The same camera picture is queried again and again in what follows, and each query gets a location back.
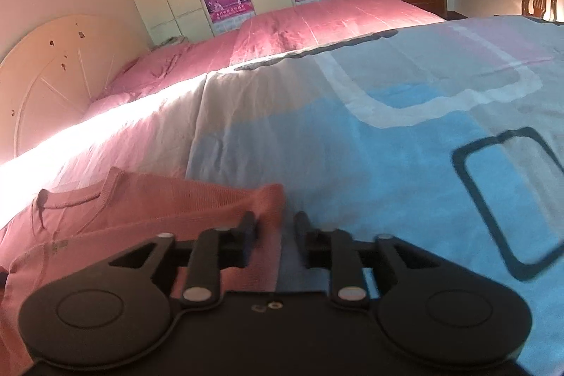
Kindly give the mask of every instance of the blue fabric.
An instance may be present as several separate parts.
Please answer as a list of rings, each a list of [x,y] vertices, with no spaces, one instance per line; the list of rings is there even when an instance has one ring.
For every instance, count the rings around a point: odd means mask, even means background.
[[[423,84],[368,94],[396,108],[440,95]],[[411,127],[373,128],[340,100],[326,97],[197,139],[187,177],[237,187],[282,183],[288,235],[291,216],[304,210],[318,228],[341,228],[358,240],[392,233],[509,286],[534,316],[520,363],[534,374],[549,375],[564,361],[559,310],[564,262],[531,282],[513,278],[451,163],[454,149],[488,135],[467,112]],[[535,261],[559,243],[500,146],[472,154],[467,167],[520,261]],[[285,250],[280,288],[325,289],[323,273],[296,275],[295,257],[295,251]],[[377,294],[373,285],[370,293]]]

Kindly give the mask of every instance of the clothing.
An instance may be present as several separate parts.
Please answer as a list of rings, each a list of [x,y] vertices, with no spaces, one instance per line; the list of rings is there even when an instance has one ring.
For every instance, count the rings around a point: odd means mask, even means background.
[[[8,270],[0,304],[0,368],[8,368],[2,374],[15,376],[32,363],[18,333],[27,296],[159,233],[194,240],[205,229],[235,227],[246,211],[254,212],[259,231],[249,266],[223,270],[222,289],[273,291],[283,207],[280,185],[236,190],[117,168],[81,190],[41,190],[0,231],[0,266]]]

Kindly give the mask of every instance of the pink bedding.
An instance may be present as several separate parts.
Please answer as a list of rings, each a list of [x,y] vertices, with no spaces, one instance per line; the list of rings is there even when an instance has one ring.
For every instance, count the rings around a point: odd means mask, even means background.
[[[98,99],[114,96],[112,104],[128,102],[245,61],[442,21],[400,0],[326,0],[263,13],[245,21],[239,30],[198,44],[164,47],[140,58],[126,67]],[[97,114],[100,108],[90,111],[88,117],[92,112]]]

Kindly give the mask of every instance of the pink pillow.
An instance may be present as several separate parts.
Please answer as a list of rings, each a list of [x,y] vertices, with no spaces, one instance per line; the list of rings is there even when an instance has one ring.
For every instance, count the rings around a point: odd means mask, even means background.
[[[114,81],[102,91],[98,100],[111,94],[136,92],[156,84],[172,70],[178,57],[192,47],[190,42],[160,47],[126,64]]]
[[[82,120],[84,122],[89,118],[96,117],[96,115],[103,114],[114,107],[127,104],[133,100],[135,100],[135,95],[132,93],[111,94],[90,104],[90,107],[86,111],[86,114],[84,114]]]

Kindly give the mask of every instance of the headboard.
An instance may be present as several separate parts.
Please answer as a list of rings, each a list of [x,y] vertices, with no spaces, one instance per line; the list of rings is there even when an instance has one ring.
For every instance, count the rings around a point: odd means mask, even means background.
[[[115,20],[72,15],[39,26],[0,63],[0,165],[82,119],[147,43]]]

